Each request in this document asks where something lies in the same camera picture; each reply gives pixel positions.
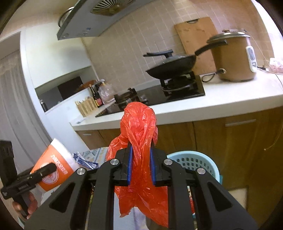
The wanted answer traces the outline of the person's left hand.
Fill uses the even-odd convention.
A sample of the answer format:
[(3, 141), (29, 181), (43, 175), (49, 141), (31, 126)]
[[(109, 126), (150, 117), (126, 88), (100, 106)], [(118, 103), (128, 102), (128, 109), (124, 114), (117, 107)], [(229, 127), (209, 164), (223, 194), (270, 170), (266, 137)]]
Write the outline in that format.
[(28, 197), (30, 200), (30, 204), (28, 206), (28, 215), (26, 217), (22, 215), (22, 206), (15, 201), (12, 202), (13, 209), (16, 211), (19, 218), (24, 222), (27, 219), (29, 219), (31, 215), (38, 209), (38, 202), (36, 198), (34, 197), (34, 195), (31, 192), (28, 192)]

